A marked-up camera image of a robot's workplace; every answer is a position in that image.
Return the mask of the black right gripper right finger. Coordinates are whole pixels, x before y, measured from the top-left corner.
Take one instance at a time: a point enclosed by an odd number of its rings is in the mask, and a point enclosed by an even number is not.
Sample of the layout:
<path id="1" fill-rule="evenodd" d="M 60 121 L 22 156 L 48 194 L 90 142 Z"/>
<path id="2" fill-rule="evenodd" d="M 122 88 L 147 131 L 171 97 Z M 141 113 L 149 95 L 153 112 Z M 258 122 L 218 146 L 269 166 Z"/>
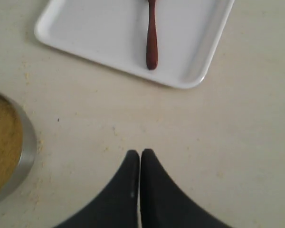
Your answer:
<path id="1" fill-rule="evenodd" d="M 143 228 L 229 227 L 192 201 L 151 149 L 141 156 L 140 207 Z"/>

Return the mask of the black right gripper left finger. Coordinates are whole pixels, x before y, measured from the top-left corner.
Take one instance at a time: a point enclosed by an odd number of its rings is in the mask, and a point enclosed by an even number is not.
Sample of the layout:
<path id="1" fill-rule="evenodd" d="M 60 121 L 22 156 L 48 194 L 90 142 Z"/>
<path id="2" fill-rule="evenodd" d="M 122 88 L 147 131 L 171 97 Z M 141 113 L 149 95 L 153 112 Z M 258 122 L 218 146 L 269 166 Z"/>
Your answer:
<path id="1" fill-rule="evenodd" d="M 137 228 L 140 157 L 129 150 L 116 174 L 84 208 L 57 228 Z"/>

